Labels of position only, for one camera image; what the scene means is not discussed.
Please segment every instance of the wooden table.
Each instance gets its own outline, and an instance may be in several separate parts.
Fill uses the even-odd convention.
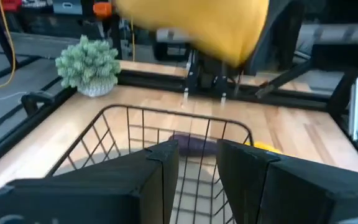
[[[166,75],[186,75],[184,69],[169,66],[122,62],[122,67]],[[263,81],[258,78],[244,79],[244,82],[253,84]],[[303,83],[289,83],[284,88],[309,91]],[[220,101],[210,98],[190,97],[185,102],[183,95],[178,93],[117,86],[110,94],[100,98],[88,98],[76,93],[59,107],[0,159],[0,186],[13,179],[45,176],[101,108],[118,103],[234,119],[250,127],[256,141],[274,146],[285,154],[358,172],[357,151],[327,113],[231,100],[227,100],[222,107]],[[125,148],[127,141],[120,140],[127,137],[125,111],[107,111],[106,117],[111,121],[117,144]],[[130,118],[131,122],[135,122],[139,114],[132,113]],[[150,115],[147,122],[196,134],[205,134],[206,131],[205,121],[196,119]],[[103,124],[96,123],[95,126],[104,128]],[[218,130],[217,124],[211,125],[208,134],[219,135],[220,132],[214,130]],[[244,135],[239,129],[230,129],[226,137],[240,141]],[[90,142],[87,144],[98,141],[95,135],[86,136],[85,140]],[[77,150],[71,156],[81,160],[87,154],[84,150]]]

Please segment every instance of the black metal frame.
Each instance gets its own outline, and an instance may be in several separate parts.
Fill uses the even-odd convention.
[[[119,21],[119,18],[113,17],[112,21],[112,28],[117,31],[117,22]],[[114,43],[120,43],[120,38],[117,32],[112,33],[115,33],[112,36]],[[195,69],[195,67],[191,67],[190,72],[196,72]],[[279,77],[272,80],[269,83],[273,83],[273,88],[269,88],[266,94],[263,95],[263,97],[257,97],[255,94],[250,93],[256,93],[262,88],[265,88],[266,86],[240,85],[239,91],[235,94],[235,83],[227,82],[225,84],[226,98],[232,100],[248,101],[252,103],[262,103],[266,105],[286,106],[303,110],[327,112],[331,115],[333,120],[337,123],[337,125],[349,138],[350,142],[358,151],[358,142],[351,141],[347,133],[346,125],[344,124],[344,120],[342,118],[342,115],[347,114],[346,106],[349,102],[349,99],[346,97],[340,97],[350,94],[349,84],[354,77],[352,75],[344,75],[342,81],[340,82],[332,96],[278,89],[280,86],[282,86],[286,82],[293,80],[298,75],[299,74],[290,72],[284,74],[284,77]],[[123,70],[119,76],[120,85],[139,86],[145,88],[153,88],[156,90],[174,91],[178,93],[183,93],[185,91],[185,88],[190,87],[189,85],[194,85],[195,82],[196,75],[188,75],[188,78],[183,78],[161,75],[158,73],[145,73]],[[221,97],[221,95],[216,94],[216,92],[200,91],[196,88],[192,88],[192,91],[189,92],[192,95],[205,96],[209,98]],[[33,107],[34,102],[30,103],[30,106],[27,105],[27,108],[29,108],[27,110],[30,114],[29,117],[0,139],[0,158],[7,151],[12,149],[21,139],[25,138],[26,134],[30,133],[37,125],[39,125],[48,115],[53,113],[53,111],[55,111],[74,93],[75,90],[71,88],[62,90],[54,99],[49,99],[53,103],[45,104],[41,108]]]
[[[6,75],[9,75],[10,72],[12,71],[12,66],[13,66],[13,56],[12,56],[12,49],[9,45],[8,40],[6,39],[5,33],[4,33],[4,29],[0,23],[0,44],[1,47],[5,53],[5,56],[9,62],[9,67],[3,69],[0,71],[0,78],[5,77]],[[40,59],[40,57],[36,57],[36,56],[31,56],[21,62],[18,62],[17,60],[15,61],[16,63],[16,69],[22,68],[36,60]]]

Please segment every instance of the metal wire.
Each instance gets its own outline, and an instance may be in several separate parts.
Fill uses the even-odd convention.
[[[114,137],[114,131],[112,131],[112,127],[114,127],[114,123],[111,120],[108,120],[105,116],[105,112],[107,110],[115,110],[115,109],[123,109],[126,113],[126,124],[127,124],[127,139],[120,142],[127,142],[127,147],[119,147],[117,145],[117,138]],[[133,123],[134,119],[132,121],[130,120],[130,113],[129,112],[140,112],[141,113],[141,121],[137,123]],[[197,134],[197,133],[184,133],[183,131],[175,130],[175,129],[167,129],[160,127],[159,124],[155,124],[155,126],[146,126],[145,123],[147,123],[147,116],[145,113],[155,113],[157,116],[164,116],[164,115],[175,115],[182,118],[193,118],[198,120],[203,120],[207,122],[205,134]],[[103,120],[103,122],[100,122],[104,125],[106,128],[106,131],[99,131],[98,128],[95,125],[95,123],[99,120]],[[211,130],[211,127],[214,123],[219,123],[223,125],[221,136],[210,136],[209,132]],[[52,170],[48,173],[48,176],[54,175],[54,173],[59,173],[57,170],[61,168],[64,163],[64,161],[68,161],[69,165],[71,165],[72,170],[81,169],[82,167],[85,167],[89,161],[92,162],[92,164],[98,163],[93,159],[93,156],[95,155],[95,152],[97,148],[101,147],[102,153],[104,155],[104,159],[102,161],[106,161],[109,159],[113,159],[114,156],[111,156],[111,153],[114,152],[117,154],[117,156],[122,156],[122,149],[128,149],[129,153],[134,152],[134,149],[132,149],[132,145],[135,144],[135,142],[141,142],[142,149],[146,147],[146,145],[154,145],[158,144],[161,141],[164,141],[162,139],[163,134],[171,134],[172,136],[177,134],[184,134],[188,136],[187,141],[187,151],[190,150],[191,145],[191,139],[192,138],[198,138],[203,140],[203,148],[201,157],[199,160],[195,161],[194,158],[190,158],[188,156],[184,156],[180,158],[180,166],[183,168],[183,172],[180,171],[179,178],[178,178],[178,185],[176,190],[176,195],[178,196],[176,198],[176,202],[174,202],[173,210],[176,211],[176,217],[171,219],[171,223],[235,223],[234,219],[232,217],[231,209],[228,203],[228,200],[226,198],[226,194],[224,192],[224,189],[221,185],[221,179],[217,176],[218,175],[218,166],[216,165],[216,162],[211,162],[210,159],[206,159],[204,156],[204,153],[206,150],[206,143],[207,141],[216,141],[218,139],[225,139],[227,137],[226,130],[230,126],[237,126],[240,127],[245,131],[245,136],[243,140],[240,142],[244,143],[246,141],[249,141],[251,145],[253,145],[253,139],[251,135],[250,129],[241,124],[237,121],[231,121],[227,119],[221,119],[221,118],[212,118],[209,116],[201,116],[201,115],[195,115],[195,114],[187,114],[187,113],[179,113],[179,112],[172,112],[172,111],[166,111],[166,110],[156,110],[152,108],[143,108],[143,107],[136,107],[136,106],[128,106],[128,105],[111,105],[106,108],[104,108],[102,111],[98,113],[98,115],[90,122],[90,124],[85,128],[85,130],[80,134],[78,139],[70,146],[70,148],[67,150],[67,152],[60,158],[60,160],[55,164],[55,166],[52,168]],[[135,134],[132,134],[131,132],[135,129],[139,130],[141,129],[141,137],[136,137]],[[86,142],[85,135],[89,132],[94,132],[97,140],[96,146],[92,149],[92,151],[89,149],[89,145]],[[145,132],[155,132],[155,137],[153,139],[147,138],[150,137],[149,134],[147,136],[145,135]],[[107,140],[111,141],[110,145],[106,145]],[[82,166],[78,166],[75,161],[73,161],[71,157],[71,153],[74,153],[77,149],[78,145],[82,145],[83,148],[86,151],[87,158],[85,160],[85,163]],[[206,180],[204,177],[201,178],[201,173],[205,169],[213,169],[213,174],[211,178]],[[196,177],[191,176],[191,172],[193,174],[196,172]],[[186,189],[186,186],[189,185],[195,185],[195,192],[189,191]],[[205,202],[208,200],[209,208],[201,210],[201,202]],[[191,206],[189,206],[189,201],[194,201]]]

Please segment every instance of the black bracket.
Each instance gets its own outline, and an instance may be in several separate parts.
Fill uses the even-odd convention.
[[[119,35],[119,21],[121,18],[114,13],[111,18],[111,33],[112,44],[115,49],[118,51],[117,59],[122,60],[122,48],[121,48],[121,38]]]
[[[190,94],[203,92],[222,97],[229,92],[227,80],[234,80],[239,71],[222,61],[193,49],[191,65],[186,78],[186,88]]]
[[[35,114],[39,107],[37,103],[43,103],[45,105],[52,105],[55,100],[54,97],[46,95],[45,93],[30,92],[21,98],[23,108],[28,116]]]
[[[296,67],[290,69],[289,71],[279,75],[278,77],[274,78],[273,80],[270,80],[269,82],[265,82],[261,85],[259,85],[257,92],[255,93],[255,96],[260,99],[266,94],[272,92],[273,90],[276,90],[283,86],[284,84],[298,78],[299,76],[305,74],[312,68],[311,61],[308,60],[300,65],[297,65]]]

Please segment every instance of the yellow item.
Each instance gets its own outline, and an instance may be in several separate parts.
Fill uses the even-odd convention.
[[[266,144],[264,144],[262,142],[255,142],[254,147],[257,147],[259,149],[268,150],[270,152],[274,152],[274,153],[277,153],[277,154],[283,154],[280,150],[275,149],[274,147],[266,145]]]
[[[0,88],[7,86],[13,79],[13,77],[15,76],[15,71],[16,71],[16,55],[15,55],[15,48],[13,47],[13,41],[12,41],[12,37],[11,37],[11,33],[9,32],[9,28],[7,25],[7,21],[6,21],[6,16],[5,16],[5,11],[4,11],[4,6],[3,6],[3,1],[0,0],[0,12],[2,15],[2,21],[4,23],[5,26],[5,30],[6,30],[6,34],[7,34],[7,38],[9,40],[9,45],[11,46],[12,49],[12,58],[13,58],[13,63],[12,63],[12,72],[11,72],[11,76],[9,76],[9,79],[0,85]]]
[[[269,0],[116,0],[120,15],[148,30],[177,28],[202,52],[232,66],[254,50]]]

